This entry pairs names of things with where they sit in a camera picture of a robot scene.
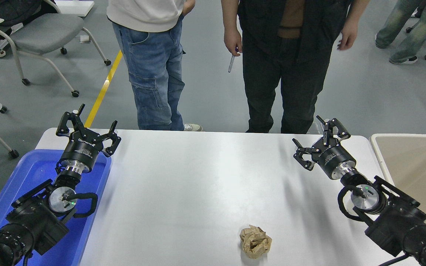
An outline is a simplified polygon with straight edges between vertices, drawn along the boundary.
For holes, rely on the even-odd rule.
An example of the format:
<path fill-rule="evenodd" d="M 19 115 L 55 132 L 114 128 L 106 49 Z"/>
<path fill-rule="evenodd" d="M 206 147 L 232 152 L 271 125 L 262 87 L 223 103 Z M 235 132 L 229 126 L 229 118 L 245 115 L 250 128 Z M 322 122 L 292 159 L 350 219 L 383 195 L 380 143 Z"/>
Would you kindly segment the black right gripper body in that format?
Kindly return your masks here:
<path fill-rule="evenodd" d="M 314 143 L 313 148 L 320 150 L 313 155 L 313 161 L 321 167 L 331 180 L 339 180 L 345 173 L 355 169 L 355 158 L 341 146 L 338 139 L 328 140 L 327 145 L 324 144 L 323 139 L 319 139 Z"/>

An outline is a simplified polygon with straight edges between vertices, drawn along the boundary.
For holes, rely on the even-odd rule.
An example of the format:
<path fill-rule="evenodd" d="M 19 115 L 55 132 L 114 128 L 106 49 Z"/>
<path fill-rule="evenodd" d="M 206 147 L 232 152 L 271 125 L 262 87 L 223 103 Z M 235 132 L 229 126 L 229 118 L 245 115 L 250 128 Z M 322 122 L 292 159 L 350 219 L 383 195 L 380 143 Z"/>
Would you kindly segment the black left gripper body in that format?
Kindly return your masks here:
<path fill-rule="evenodd" d="M 77 161 L 84 165 L 84 171 L 91 171 L 96 163 L 98 154 L 103 148 L 99 133 L 87 129 L 85 133 L 74 131 L 69 136 L 69 143 L 61 155 L 58 164 L 66 167 L 69 162 Z"/>

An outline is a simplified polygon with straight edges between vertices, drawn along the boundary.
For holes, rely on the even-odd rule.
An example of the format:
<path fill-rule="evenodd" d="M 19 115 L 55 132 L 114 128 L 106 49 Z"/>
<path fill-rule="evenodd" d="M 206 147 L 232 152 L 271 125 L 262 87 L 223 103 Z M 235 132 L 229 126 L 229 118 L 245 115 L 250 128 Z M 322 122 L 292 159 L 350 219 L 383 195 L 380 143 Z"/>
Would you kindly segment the person's left hand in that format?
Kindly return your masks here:
<path fill-rule="evenodd" d="M 338 43 L 337 49 L 340 51 L 350 49 L 356 38 L 358 32 L 358 21 L 357 20 L 347 20 L 344 24 L 344 27 L 341 31 L 341 40 Z"/>

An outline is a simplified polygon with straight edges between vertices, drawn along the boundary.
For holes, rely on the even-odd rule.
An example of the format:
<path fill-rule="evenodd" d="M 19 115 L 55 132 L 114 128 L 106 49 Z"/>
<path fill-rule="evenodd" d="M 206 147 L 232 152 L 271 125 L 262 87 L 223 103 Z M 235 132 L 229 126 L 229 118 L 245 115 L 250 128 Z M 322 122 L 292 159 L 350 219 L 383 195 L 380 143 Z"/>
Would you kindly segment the person's right hand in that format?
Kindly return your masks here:
<path fill-rule="evenodd" d="M 238 29 L 224 29 L 224 44 L 232 56 L 239 57 L 243 52 L 242 37 Z"/>

